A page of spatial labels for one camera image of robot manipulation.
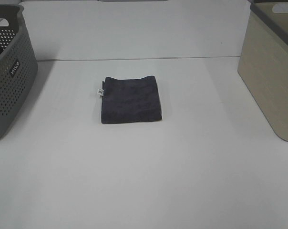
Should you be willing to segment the dark grey towel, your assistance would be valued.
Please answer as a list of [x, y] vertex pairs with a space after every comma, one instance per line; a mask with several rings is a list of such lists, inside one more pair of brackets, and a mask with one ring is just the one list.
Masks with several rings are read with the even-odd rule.
[[162, 120], [160, 96], [154, 76], [124, 80], [106, 77], [100, 95], [102, 124]]

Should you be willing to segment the beige plastic storage bin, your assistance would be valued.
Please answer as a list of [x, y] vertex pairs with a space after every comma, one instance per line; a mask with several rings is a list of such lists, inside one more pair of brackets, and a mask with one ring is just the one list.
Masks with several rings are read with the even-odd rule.
[[253, 0], [237, 72], [275, 134], [288, 142], [288, 0]]

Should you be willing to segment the grey perforated plastic basket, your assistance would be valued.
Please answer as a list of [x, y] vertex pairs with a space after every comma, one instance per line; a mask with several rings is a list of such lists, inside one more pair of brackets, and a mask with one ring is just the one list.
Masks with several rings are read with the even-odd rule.
[[7, 133], [35, 81], [38, 64], [21, 5], [0, 4], [0, 139]]

